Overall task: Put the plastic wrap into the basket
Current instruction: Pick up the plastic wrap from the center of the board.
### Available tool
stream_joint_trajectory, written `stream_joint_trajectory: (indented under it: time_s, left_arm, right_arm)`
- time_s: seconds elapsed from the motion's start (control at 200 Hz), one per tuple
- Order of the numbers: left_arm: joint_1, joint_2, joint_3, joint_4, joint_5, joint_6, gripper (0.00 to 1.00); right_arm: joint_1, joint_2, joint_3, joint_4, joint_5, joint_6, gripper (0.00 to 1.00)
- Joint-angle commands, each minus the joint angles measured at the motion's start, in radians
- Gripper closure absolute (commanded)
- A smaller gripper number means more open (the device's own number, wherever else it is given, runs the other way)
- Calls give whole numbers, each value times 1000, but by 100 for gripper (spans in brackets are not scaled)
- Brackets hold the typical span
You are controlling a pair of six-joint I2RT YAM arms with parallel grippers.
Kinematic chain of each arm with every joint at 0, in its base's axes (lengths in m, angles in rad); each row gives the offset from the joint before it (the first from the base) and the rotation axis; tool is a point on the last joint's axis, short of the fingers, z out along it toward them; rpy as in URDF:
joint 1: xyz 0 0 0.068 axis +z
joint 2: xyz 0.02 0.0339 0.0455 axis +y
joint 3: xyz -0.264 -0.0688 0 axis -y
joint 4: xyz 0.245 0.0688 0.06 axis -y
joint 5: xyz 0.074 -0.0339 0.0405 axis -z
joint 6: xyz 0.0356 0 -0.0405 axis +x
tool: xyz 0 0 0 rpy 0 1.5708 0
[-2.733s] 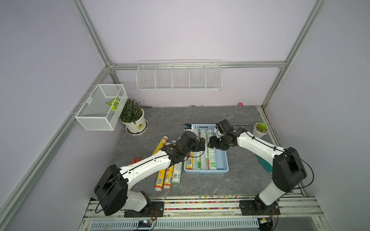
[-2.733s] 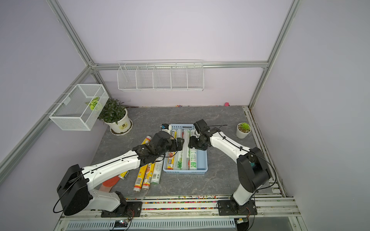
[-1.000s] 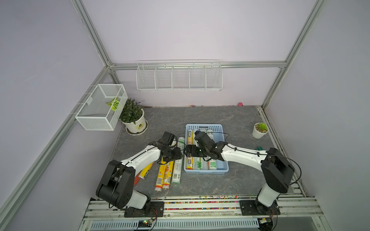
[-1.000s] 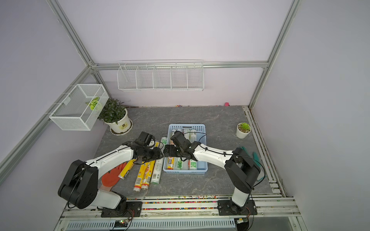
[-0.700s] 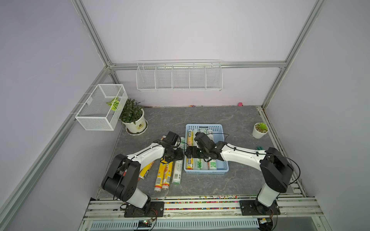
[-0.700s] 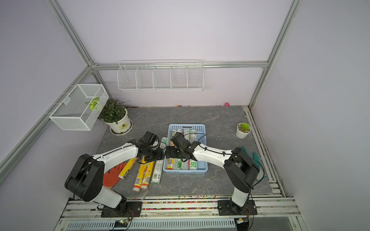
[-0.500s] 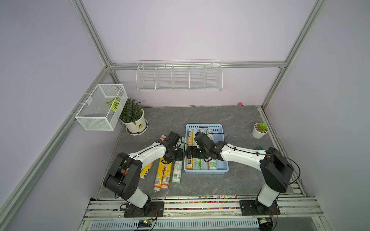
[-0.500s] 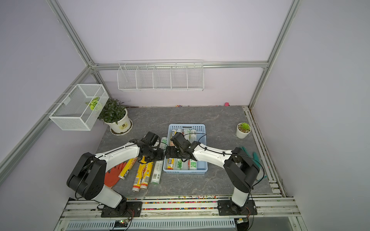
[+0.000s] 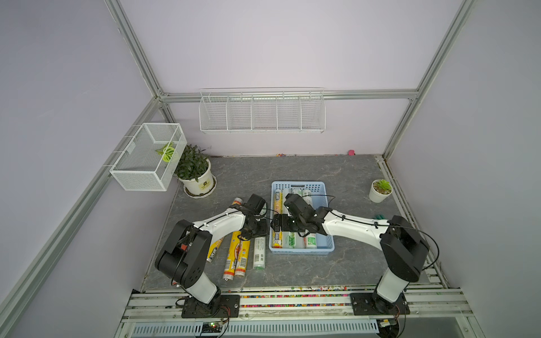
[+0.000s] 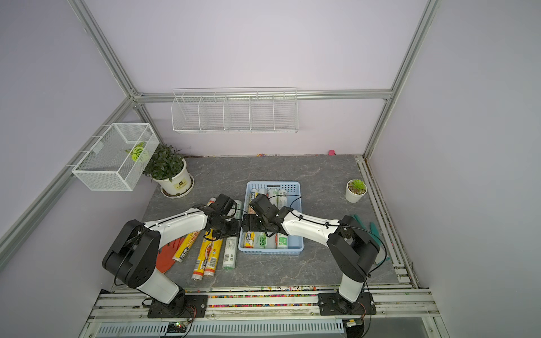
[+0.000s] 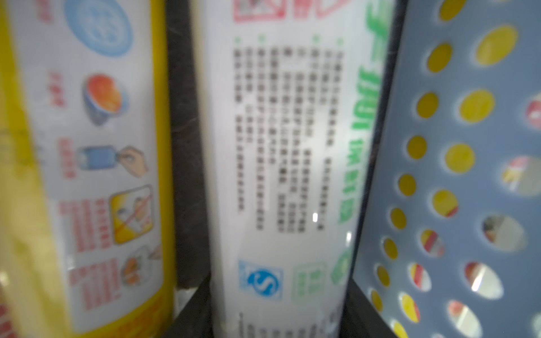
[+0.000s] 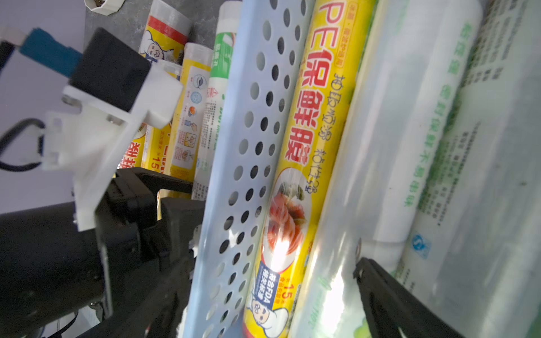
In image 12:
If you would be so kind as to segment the yellow plastic wrap roll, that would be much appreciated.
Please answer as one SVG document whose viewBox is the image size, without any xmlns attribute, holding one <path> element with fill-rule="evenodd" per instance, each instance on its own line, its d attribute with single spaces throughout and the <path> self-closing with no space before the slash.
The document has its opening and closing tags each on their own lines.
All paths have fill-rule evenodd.
<svg viewBox="0 0 541 338">
<path fill-rule="evenodd" d="M 245 303 L 245 337 L 287 337 L 376 1 L 317 1 Z"/>
</svg>

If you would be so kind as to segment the light blue plastic basket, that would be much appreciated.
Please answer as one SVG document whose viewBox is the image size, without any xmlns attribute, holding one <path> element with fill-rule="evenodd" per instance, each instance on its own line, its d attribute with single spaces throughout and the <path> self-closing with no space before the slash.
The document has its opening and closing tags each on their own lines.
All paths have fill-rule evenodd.
<svg viewBox="0 0 541 338">
<path fill-rule="evenodd" d="M 313 1 L 245 1 L 201 225 L 185 337 L 241 337 Z"/>
</svg>

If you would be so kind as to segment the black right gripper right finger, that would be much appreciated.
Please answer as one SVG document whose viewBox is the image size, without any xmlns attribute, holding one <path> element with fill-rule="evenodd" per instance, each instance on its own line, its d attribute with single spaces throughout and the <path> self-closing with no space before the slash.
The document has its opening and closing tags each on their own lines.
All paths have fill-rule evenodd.
<svg viewBox="0 0 541 338">
<path fill-rule="evenodd" d="M 460 337 L 375 260 L 363 258 L 354 278 L 372 337 Z"/>
</svg>

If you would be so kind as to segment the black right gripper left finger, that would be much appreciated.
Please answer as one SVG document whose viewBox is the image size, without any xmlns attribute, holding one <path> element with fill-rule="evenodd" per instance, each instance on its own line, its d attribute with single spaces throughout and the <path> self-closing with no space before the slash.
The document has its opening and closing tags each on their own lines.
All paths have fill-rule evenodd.
<svg viewBox="0 0 541 338">
<path fill-rule="evenodd" d="M 77 300 L 102 300 L 105 318 L 83 337 L 175 337 L 192 286 L 193 253 L 109 253 L 76 278 Z"/>
</svg>

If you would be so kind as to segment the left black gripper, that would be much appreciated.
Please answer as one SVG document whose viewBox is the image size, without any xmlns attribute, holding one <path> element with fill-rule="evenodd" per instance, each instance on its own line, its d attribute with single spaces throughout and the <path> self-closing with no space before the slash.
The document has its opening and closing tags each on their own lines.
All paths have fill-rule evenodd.
<svg viewBox="0 0 541 338">
<path fill-rule="evenodd" d="M 74 203 L 1 216 L 1 336 L 29 337 L 48 323 L 90 304 L 98 324 L 102 300 L 77 300 L 76 278 L 109 253 L 193 253 L 204 203 L 158 200 L 161 190 L 189 192 L 186 181 L 142 168 L 118 170 L 95 211 L 96 225 L 81 231 Z"/>
</svg>

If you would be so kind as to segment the white wrap roll red label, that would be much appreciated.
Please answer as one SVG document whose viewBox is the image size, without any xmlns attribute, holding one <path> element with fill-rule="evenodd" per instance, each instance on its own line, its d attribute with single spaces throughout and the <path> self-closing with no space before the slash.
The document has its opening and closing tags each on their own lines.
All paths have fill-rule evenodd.
<svg viewBox="0 0 541 338">
<path fill-rule="evenodd" d="M 540 3 L 491 1 L 397 280 L 465 337 L 540 336 Z"/>
</svg>

